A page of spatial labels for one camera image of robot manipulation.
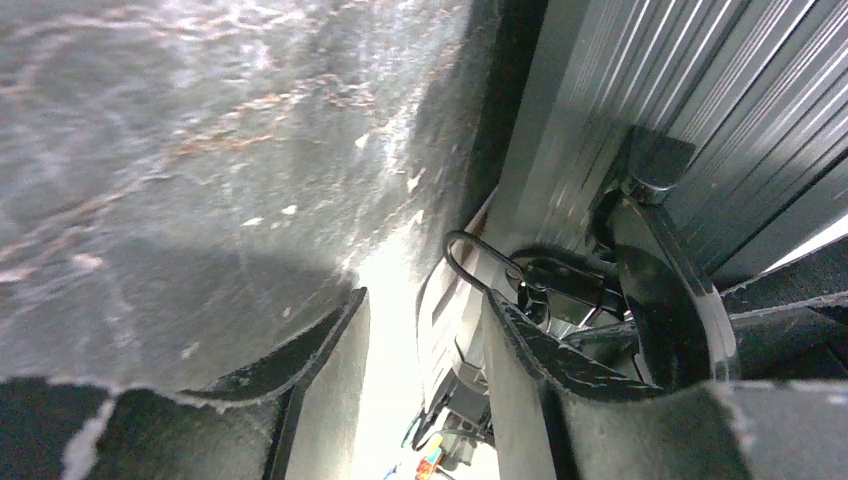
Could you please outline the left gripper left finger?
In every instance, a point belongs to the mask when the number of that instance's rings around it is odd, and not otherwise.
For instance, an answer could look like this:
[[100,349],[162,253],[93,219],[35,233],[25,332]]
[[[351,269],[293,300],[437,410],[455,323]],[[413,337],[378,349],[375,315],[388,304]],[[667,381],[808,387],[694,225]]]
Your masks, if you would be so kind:
[[312,328],[200,391],[1,384],[5,479],[346,479],[369,339],[354,290]]

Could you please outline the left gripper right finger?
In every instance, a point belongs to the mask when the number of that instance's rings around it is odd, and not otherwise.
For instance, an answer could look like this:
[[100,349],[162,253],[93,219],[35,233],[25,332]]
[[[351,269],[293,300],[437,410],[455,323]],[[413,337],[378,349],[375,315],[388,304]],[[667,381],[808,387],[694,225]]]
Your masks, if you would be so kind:
[[500,292],[482,324],[504,479],[843,479],[843,382],[706,381],[674,393],[546,336]]

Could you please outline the black poker set case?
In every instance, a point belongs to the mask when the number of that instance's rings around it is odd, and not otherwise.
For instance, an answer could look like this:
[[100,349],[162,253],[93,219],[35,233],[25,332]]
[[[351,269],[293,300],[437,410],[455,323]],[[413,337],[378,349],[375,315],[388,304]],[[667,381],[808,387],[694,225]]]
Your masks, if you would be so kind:
[[804,250],[846,215],[845,2],[549,2],[487,226],[443,240],[493,433],[491,290],[666,393],[847,386],[847,238]]

